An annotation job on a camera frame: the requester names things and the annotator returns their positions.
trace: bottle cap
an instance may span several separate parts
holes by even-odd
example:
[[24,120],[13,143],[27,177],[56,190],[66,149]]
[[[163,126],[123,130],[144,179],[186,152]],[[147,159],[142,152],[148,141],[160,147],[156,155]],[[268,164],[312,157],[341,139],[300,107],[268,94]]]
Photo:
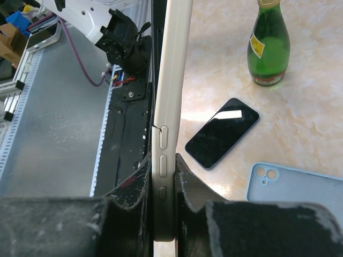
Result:
[[281,0],[257,0],[259,7],[261,8],[272,8],[277,6]]

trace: green glass bottle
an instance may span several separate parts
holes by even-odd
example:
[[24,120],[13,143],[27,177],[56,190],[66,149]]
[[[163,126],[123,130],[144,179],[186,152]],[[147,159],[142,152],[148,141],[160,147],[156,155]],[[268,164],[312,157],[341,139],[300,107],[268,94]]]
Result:
[[248,68],[260,86],[273,86],[286,72],[290,42],[281,0],[258,0],[259,13],[248,45]]

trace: phone side buttons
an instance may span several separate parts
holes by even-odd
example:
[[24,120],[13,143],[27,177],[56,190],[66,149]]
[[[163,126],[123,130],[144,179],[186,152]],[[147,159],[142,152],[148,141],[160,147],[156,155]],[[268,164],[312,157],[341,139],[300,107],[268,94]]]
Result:
[[160,157],[160,176],[162,178],[167,176],[167,157],[166,157],[166,155],[161,155],[161,157]]
[[160,199],[165,200],[167,198],[167,189],[165,186],[160,187]]
[[168,127],[162,126],[161,133],[160,133],[160,148],[162,150],[167,149],[168,146]]

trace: gray metal sheet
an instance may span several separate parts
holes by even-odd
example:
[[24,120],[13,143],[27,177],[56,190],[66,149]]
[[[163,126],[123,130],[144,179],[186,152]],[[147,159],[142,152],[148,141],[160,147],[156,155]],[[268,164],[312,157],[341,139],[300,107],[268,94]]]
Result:
[[[95,81],[105,54],[69,28]],[[45,48],[4,173],[0,196],[89,196],[108,87],[82,74],[64,33]]]

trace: bottle label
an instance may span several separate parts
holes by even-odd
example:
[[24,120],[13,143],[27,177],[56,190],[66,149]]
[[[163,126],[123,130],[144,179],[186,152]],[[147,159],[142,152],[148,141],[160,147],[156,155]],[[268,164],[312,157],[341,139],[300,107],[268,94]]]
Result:
[[253,82],[260,84],[260,85],[265,85],[265,86],[270,86],[270,85],[274,85],[276,83],[278,83],[285,75],[286,71],[283,71],[282,73],[275,75],[271,78],[268,79],[260,79],[254,76],[251,76]]
[[265,44],[259,41],[254,33],[251,35],[250,45],[253,52],[257,55],[258,58],[261,59]]

